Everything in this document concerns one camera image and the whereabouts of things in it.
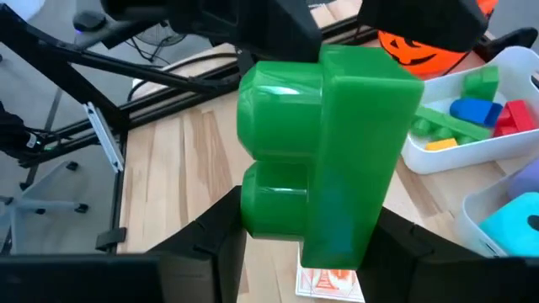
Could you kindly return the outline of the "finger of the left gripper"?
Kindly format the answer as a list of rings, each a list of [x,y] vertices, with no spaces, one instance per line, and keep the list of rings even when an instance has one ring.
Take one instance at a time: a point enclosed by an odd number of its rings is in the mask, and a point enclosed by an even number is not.
[[[304,0],[240,0],[236,45],[280,61],[315,62],[322,33]]]
[[[363,0],[359,24],[437,48],[471,50],[488,28],[474,0]]]

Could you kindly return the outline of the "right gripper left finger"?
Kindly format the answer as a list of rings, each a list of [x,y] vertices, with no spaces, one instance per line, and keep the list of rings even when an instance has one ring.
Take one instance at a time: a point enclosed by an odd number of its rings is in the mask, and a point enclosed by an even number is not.
[[[1,302],[234,302],[246,247],[236,186],[144,253],[1,259]]]

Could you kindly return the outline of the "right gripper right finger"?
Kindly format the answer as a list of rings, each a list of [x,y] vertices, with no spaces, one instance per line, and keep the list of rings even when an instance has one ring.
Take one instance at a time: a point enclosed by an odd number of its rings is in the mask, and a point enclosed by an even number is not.
[[[486,258],[386,208],[356,275],[366,303],[538,303],[537,258]]]

